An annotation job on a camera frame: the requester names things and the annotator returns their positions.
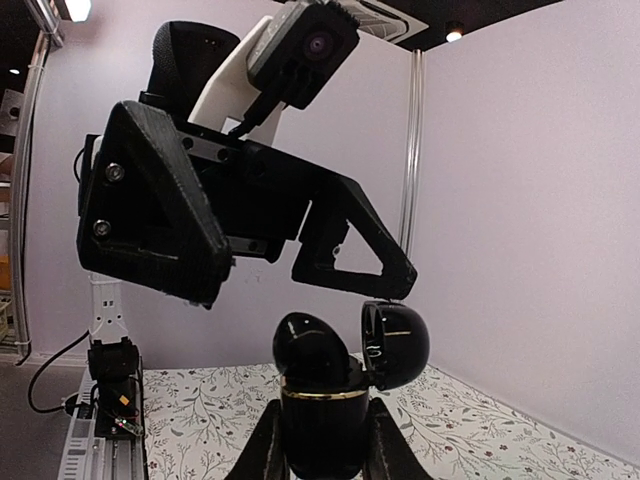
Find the wall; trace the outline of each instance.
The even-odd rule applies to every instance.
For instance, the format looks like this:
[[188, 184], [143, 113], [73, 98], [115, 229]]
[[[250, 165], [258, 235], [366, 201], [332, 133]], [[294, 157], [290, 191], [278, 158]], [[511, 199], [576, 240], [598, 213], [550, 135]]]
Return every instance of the wall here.
[[[84, 135], [103, 131], [112, 106], [137, 98], [146, 87], [157, 28], [171, 19], [198, 20], [242, 36], [277, 8], [266, 0], [96, 0], [86, 24], [66, 25], [67, 44], [49, 58], [36, 118], [26, 257], [36, 352], [54, 352], [87, 328], [91, 296], [75, 252], [72, 162]], [[363, 34], [316, 101], [304, 112], [284, 114], [275, 142], [356, 177], [391, 231], [397, 230], [401, 204], [409, 72], [408, 52]], [[357, 246], [353, 241], [346, 248], [347, 263], [373, 268]], [[239, 259], [210, 312], [125, 285], [127, 323], [146, 366], [269, 361], [275, 327], [294, 310], [323, 316], [359, 349], [363, 298], [294, 284], [296, 251], [289, 244], [273, 266]]]
[[566, 0], [428, 52], [410, 297], [435, 365], [636, 464], [638, 25]]

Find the screw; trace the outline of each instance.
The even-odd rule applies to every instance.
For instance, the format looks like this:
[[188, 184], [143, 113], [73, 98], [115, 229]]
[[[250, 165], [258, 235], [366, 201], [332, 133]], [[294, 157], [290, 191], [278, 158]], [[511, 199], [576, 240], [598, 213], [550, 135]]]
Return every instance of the screw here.
[[112, 183], [119, 182], [124, 178], [124, 168], [117, 163], [110, 163], [105, 173], [107, 174], [107, 180]]
[[111, 224], [106, 220], [96, 220], [93, 224], [93, 233], [96, 237], [106, 237], [111, 233]]

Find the floral pattern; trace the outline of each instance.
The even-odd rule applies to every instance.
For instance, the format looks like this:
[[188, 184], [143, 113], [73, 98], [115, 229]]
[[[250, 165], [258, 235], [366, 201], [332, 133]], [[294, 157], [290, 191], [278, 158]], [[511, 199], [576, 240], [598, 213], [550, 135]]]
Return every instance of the floral pattern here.
[[[224, 479], [279, 390], [273, 365], [147, 370], [144, 384], [151, 480]], [[432, 367], [404, 388], [372, 395], [438, 480], [640, 480], [640, 469]]]

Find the white table surface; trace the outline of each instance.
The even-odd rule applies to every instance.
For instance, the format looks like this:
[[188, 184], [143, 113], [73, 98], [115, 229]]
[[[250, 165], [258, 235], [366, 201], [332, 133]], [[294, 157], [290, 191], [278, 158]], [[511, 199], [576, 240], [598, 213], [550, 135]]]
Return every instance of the white table surface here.
[[[269, 400], [273, 365], [146, 370], [151, 480], [224, 479]], [[384, 399], [423, 467], [445, 480], [640, 480], [607, 457], [428, 367]]]

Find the silver pole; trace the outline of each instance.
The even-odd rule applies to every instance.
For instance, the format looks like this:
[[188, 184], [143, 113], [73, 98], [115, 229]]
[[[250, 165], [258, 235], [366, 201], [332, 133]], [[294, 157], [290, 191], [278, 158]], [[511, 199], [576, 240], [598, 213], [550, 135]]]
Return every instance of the silver pole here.
[[400, 246], [411, 256], [416, 203], [418, 200], [418, 173], [422, 144], [422, 110], [424, 102], [423, 53], [411, 54], [411, 81], [409, 85], [409, 126], [407, 134], [407, 162], [405, 165], [402, 210], [400, 212]]
[[9, 262], [11, 265], [11, 290], [13, 319], [16, 328], [18, 354], [24, 359], [31, 350], [24, 294], [24, 226], [26, 221], [29, 172], [31, 171], [31, 133], [38, 90], [44, 73], [44, 62], [50, 42], [47, 34], [40, 32], [33, 52], [24, 92], [24, 104], [18, 122], [14, 164], [11, 178], [11, 202], [9, 203]]
[[51, 43], [58, 48], [64, 45], [64, 35], [60, 31], [60, 18], [47, 0], [24, 0], [31, 16], [40, 30], [51, 37]]

